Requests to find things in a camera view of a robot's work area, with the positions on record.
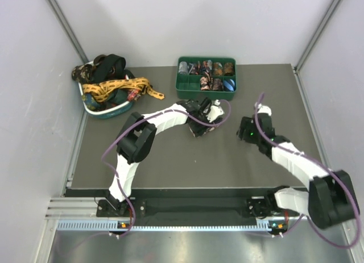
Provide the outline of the brown floral tie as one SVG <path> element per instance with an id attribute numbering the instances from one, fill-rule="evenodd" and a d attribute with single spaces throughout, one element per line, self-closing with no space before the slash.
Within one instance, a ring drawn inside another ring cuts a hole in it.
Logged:
<path id="1" fill-rule="evenodd" d="M 198 122 L 193 121 L 189 124 L 189 129 L 194 137 L 201 137 L 209 132 L 214 131 L 216 128 L 219 127 L 221 122 L 216 120 L 215 122 L 211 122 L 210 124 L 212 124 L 212 126 L 205 126 Z"/>

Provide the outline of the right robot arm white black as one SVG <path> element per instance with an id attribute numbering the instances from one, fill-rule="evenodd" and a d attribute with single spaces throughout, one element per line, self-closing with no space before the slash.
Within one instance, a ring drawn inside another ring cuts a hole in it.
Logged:
<path id="1" fill-rule="evenodd" d="M 308 216 L 320 229 L 338 225 L 359 215 L 351 178 L 344 170 L 332 171 L 306 156 L 282 135 L 276 135 L 271 116 L 244 116 L 237 131 L 239 139 L 255 144 L 260 153 L 287 169 L 306 188 L 299 191 L 280 186 L 268 193 L 266 210 L 279 215 L 284 210 Z"/>

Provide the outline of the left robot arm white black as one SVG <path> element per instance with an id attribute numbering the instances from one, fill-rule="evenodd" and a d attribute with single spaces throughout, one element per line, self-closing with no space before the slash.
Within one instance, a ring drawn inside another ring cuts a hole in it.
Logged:
<path id="1" fill-rule="evenodd" d="M 218 127 L 223 121 L 223 114 L 220 101 L 209 98 L 178 101 L 152 114 L 132 113 L 101 157 L 104 160 L 116 148 L 117 166 L 112 167 L 114 178 L 105 197 L 110 210 L 119 216 L 127 213 L 131 206 L 128 200 L 137 167 L 150 153 L 156 135 L 187 124 L 193 136 L 200 137 Z"/>

